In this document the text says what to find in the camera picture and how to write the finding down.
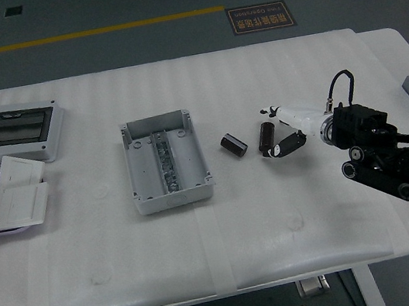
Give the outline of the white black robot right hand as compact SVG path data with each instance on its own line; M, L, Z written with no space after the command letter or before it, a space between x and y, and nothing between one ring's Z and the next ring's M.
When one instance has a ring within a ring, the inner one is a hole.
M274 124L264 122L260 127L259 151L264 157L281 158L301 148L308 136L314 136L328 145L332 145L331 114L318 112L310 108L276 106L263 108L259 113L276 118L281 123L296 129L278 144L273 144Z

